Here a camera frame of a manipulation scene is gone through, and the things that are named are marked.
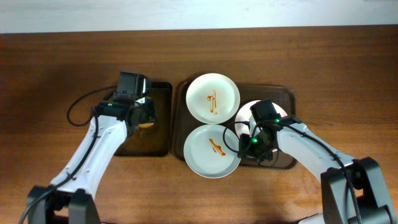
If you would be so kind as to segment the cream plate with ketchup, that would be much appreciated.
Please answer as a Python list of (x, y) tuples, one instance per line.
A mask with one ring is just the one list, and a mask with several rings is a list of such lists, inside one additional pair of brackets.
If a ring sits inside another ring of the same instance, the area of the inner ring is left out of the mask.
[(237, 85), (219, 73), (207, 73), (189, 84), (185, 101), (191, 115), (205, 124), (220, 124), (232, 118), (240, 105)]

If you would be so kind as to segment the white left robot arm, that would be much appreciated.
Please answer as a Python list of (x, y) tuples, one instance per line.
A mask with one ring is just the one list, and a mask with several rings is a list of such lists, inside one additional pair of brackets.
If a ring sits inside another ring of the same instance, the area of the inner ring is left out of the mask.
[(111, 158), (140, 125), (154, 122), (151, 99), (101, 101), (65, 168), (48, 187), (29, 192), (20, 223), (100, 223), (95, 195)]

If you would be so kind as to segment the yellow sponge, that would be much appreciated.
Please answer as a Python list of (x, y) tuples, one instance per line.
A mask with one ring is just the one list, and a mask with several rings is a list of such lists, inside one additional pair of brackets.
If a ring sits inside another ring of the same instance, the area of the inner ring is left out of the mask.
[(145, 123), (145, 124), (140, 124), (139, 128), (149, 128), (155, 125), (155, 123)]

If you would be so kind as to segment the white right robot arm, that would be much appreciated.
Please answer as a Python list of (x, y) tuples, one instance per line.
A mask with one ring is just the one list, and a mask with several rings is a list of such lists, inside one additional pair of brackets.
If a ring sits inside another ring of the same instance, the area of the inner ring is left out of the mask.
[(245, 123), (240, 157), (269, 160), (273, 149), (290, 155), (321, 183), (323, 211), (301, 223), (397, 223), (397, 214), (379, 164), (355, 159), (331, 147), (300, 120)]

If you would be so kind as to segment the white plate with ketchup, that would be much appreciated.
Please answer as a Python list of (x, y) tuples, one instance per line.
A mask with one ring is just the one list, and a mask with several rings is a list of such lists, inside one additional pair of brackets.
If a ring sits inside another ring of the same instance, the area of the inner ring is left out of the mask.
[(232, 173), (241, 162), (235, 152), (239, 139), (230, 129), (219, 124), (206, 124), (194, 129), (186, 138), (183, 155), (189, 168), (209, 179)]

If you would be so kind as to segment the pink plate with ketchup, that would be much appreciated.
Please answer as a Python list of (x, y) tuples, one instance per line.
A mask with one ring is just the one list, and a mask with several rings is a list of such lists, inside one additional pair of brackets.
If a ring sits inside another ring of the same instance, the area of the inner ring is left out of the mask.
[[(238, 138), (240, 138), (240, 135), (242, 135), (242, 134), (251, 134), (251, 132), (253, 131), (254, 126), (255, 126), (255, 120), (252, 117), (250, 107), (252, 105), (254, 105), (255, 103), (257, 103), (258, 101), (260, 101), (260, 100), (250, 101), (249, 103), (246, 103), (244, 106), (242, 106), (238, 110), (238, 113), (235, 118), (235, 122), (249, 121), (249, 125), (250, 125), (250, 128), (249, 128), (248, 126), (246, 126), (245, 124), (242, 124), (242, 123), (234, 124), (234, 128), (235, 128), (236, 134), (238, 135)], [(276, 112), (279, 113), (281, 115), (281, 117), (288, 116), (286, 111), (283, 108), (281, 108), (278, 104), (275, 104), (275, 103), (272, 103), (272, 104), (273, 104)]]

